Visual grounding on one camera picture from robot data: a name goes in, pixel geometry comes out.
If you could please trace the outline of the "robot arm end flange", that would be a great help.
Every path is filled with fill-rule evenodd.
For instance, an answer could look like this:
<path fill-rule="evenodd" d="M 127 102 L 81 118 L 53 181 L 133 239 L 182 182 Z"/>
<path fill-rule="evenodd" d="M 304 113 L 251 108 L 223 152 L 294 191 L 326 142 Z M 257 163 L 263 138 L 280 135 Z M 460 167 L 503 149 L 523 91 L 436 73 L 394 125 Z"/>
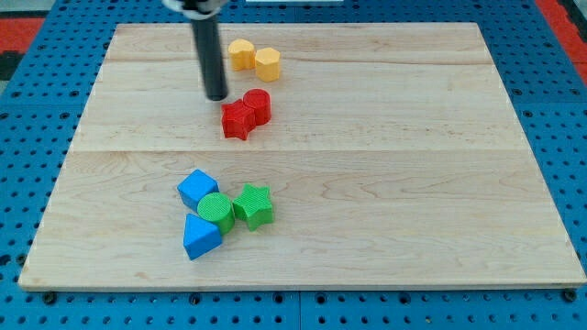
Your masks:
<path fill-rule="evenodd" d="M 227 0 L 161 0 L 161 3 L 191 20 L 205 20 L 217 15 Z"/>

